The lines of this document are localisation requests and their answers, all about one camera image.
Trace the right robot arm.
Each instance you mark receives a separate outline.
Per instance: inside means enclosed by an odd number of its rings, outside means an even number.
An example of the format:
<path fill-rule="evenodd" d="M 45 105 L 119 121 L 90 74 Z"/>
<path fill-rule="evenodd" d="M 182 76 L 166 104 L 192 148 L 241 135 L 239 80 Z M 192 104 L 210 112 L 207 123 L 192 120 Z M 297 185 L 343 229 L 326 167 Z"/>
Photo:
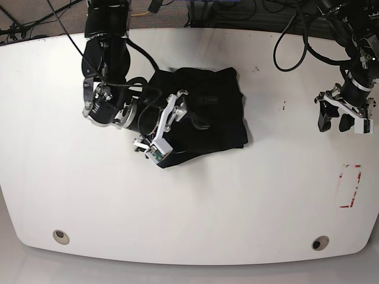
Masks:
<path fill-rule="evenodd" d="M 127 79 L 130 49 L 146 52 L 129 37 L 130 1 L 88 1 L 82 55 L 84 116 L 101 126 L 137 134 L 139 150 L 163 153 L 207 148 L 210 124 L 195 105 L 203 71 L 164 71 L 152 62 L 152 78 Z"/>

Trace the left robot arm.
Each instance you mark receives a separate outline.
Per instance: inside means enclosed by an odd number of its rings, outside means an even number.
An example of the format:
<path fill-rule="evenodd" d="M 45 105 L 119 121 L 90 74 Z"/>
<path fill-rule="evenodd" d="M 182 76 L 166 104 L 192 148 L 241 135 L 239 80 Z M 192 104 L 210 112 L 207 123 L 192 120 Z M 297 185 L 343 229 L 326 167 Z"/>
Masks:
<path fill-rule="evenodd" d="M 370 93 L 378 80 L 378 1 L 316 1 L 319 12 L 314 15 L 305 15 L 298 1 L 294 4 L 303 24 L 301 60 L 310 53 L 323 63 L 337 66 L 344 79 L 343 84 L 336 83 L 314 99 L 320 107 L 319 131 L 330 130 L 331 120 L 339 118 L 340 132 L 353 129 L 357 134 L 371 134 L 372 110 L 377 104 Z M 327 21 L 347 60 L 322 56 L 309 44 L 309 28 L 319 18 Z"/>

